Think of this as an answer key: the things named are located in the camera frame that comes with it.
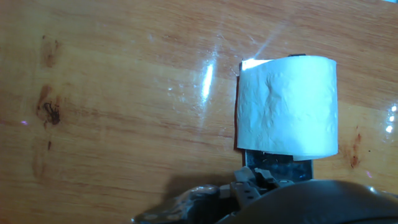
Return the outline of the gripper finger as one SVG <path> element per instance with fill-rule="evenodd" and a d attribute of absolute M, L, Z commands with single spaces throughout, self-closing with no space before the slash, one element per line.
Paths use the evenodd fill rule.
<path fill-rule="evenodd" d="M 200 185 L 132 218 L 133 224 L 230 223 L 261 196 L 293 185 L 274 178 L 269 170 L 243 167 L 234 172 L 235 180 L 222 186 Z"/>

